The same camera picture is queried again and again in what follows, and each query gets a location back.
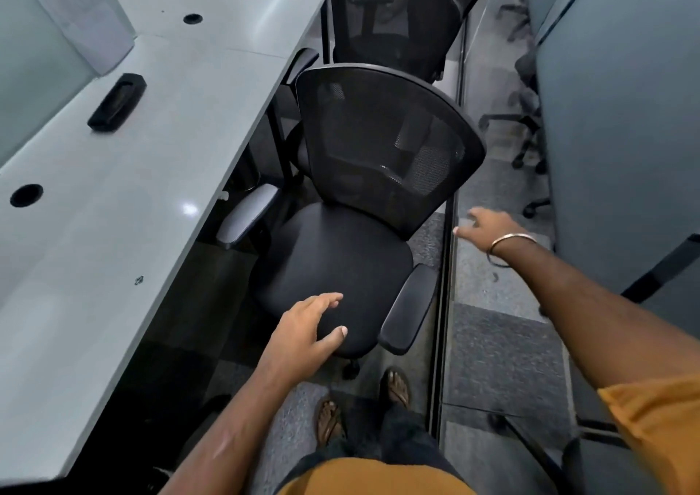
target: black cable hole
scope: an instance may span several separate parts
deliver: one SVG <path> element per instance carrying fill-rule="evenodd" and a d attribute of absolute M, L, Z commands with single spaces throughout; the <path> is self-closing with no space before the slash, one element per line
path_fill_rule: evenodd
<path fill-rule="evenodd" d="M 42 194 L 43 187 L 36 183 L 22 185 L 22 187 L 13 192 L 10 197 L 10 204 L 14 207 L 27 207 L 39 200 Z"/>
<path fill-rule="evenodd" d="M 198 13 L 188 13 L 185 17 L 182 18 L 182 20 L 188 25 L 196 25 L 197 23 L 201 23 L 203 19 L 204 18 Z"/>

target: shirt sleeve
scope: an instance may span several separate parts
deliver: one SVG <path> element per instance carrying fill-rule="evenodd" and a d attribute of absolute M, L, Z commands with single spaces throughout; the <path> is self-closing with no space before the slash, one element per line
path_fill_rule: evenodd
<path fill-rule="evenodd" d="M 598 394 L 667 493 L 700 493 L 700 375 L 618 384 Z"/>

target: person's left hand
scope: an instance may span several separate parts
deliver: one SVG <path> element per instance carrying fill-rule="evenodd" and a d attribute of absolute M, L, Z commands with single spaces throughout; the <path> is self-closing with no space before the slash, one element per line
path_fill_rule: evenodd
<path fill-rule="evenodd" d="M 348 330 L 344 325 L 316 340 L 320 317 L 328 307 L 337 307 L 342 298 L 343 294 L 326 293 L 295 303 L 282 315 L 260 357 L 258 369 L 272 372 L 275 379 L 282 379 L 289 386 L 309 379 L 345 340 Z"/>

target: hand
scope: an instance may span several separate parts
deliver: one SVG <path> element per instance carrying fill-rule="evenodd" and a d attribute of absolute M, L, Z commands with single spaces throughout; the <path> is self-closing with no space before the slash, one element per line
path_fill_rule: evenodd
<path fill-rule="evenodd" d="M 452 232 L 460 239 L 465 239 L 486 253 L 491 244 L 496 239 L 509 233 L 526 233 L 526 231 L 516 223 L 508 213 L 496 212 L 483 207 L 474 207 L 469 210 L 469 214 L 476 219 L 473 226 L 460 226 L 454 228 Z M 499 243 L 493 250 L 494 255 L 498 255 Z"/>
<path fill-rule="evenodd" d="M 347 327 L 340 325 L 326 338 L 316 340 L 320 317 L 329 307 L 337 307 L 342 298 L 343 294 L 327 293 L 295 303 L 282 315 L 260 357 L 258 369 L 290 387 L 316 373 L 348 334 Z"/>

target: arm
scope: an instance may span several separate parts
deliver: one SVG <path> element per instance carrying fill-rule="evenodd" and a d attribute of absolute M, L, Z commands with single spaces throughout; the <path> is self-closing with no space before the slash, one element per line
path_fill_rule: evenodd
<path fill-rule="evenodd" d="M 313 375 L 347 334 L 345 326 L 316 341 L 316 327 L 342 294 L 295 304 L 277 325 L 250 380 L 221 412 L 161 493 L 237 494 L 275 413 L 289 391 Z"/>
<path fill-rule="evenodd" d="M 454 233 L 486 252 L 498 237 L 525 233 L 506 213 L 473 208 L 474 227 Z M 700 341 L 611 293 L 528 239 L 497 244 L 493 255 L 525 280 L 569 353 L 596 388 L 700 373 Z"/>

